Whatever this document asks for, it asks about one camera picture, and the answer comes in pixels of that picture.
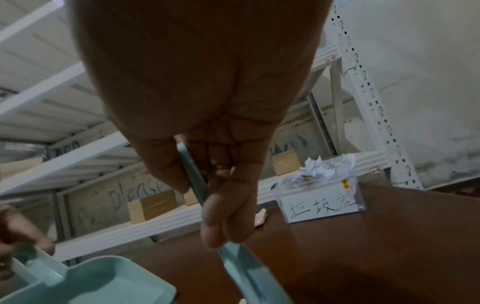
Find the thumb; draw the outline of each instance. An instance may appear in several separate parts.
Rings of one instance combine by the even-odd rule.
[[[124,135],[151,175],[180,193],[186,193],[190,189],[190,181],[180,162],[175,138],[157,140]]]

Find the metal shelving unit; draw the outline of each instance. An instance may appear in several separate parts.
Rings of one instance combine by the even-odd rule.
[[[44,0],[31,2],[39,5]],[[396,186],[421,189],[414,167],[399,139],[394,136],[385,107],[357,51],[354,51],[352,38],[344,29],[335,6],[325,26],[325,33],[328,44],[317,50],[310,77],[292,109],[309,107],[323,131],[323,139],[330,153],[337,155],[345,148],[342,84],[347,85],[353,92],[378,150],[357,154],[357,174],[391,168],[391,179]],[[333,144],[310,94],[315,82],[327,68],[330,69],[337,146]],[[79,61],[68,34],[61,0],[38,7],[0,32],[2,86],[8,89],[8,94],[3,96],[6,100],[0,103],[0,138],[4,141],[35,143],[52,150],[99,129],[113,127],[103,113],[101,100]],[[51,191],[56,191],[61,204],[66,194],[142,167],[140,158],[128,144],[119,132],[114,132],[2,180],[0,204],[6,202],[1,201],[6,195],[11,199],[12,195],[21,197],[34,192],[50,194]],[[275,181],[275,178],[260,181],[259,204],[274,200],[270,187]],[[183,206],[146,223],[125,223],[60,243],[55,257],[59,260],[71,259],[198,221],[200,208]]]

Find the teal brush handle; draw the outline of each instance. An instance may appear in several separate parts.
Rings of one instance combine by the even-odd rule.
[[[178,144],[180,160],[201,206],[207,197],[207,184],[184,144]],[[248,304],[293,304],[274,276],[245,246],[227,243],[218,250],[223,265]]]

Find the palm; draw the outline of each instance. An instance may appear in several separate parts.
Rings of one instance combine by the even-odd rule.
[[[253,231],[268,145],[309,73],[329,5],[71,4],[87,70],[152,175],[188,190],[172,137],[180,134],[207,180],[202,237],[210,247]]]

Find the table surface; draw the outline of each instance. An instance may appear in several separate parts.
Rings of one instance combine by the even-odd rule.
[[[367,211],[286,224],[278,208],[246,242],[295,303],[480,303],[480,199],[364,185]],[[175,303],[242,298],[198,232],[136,262]]]

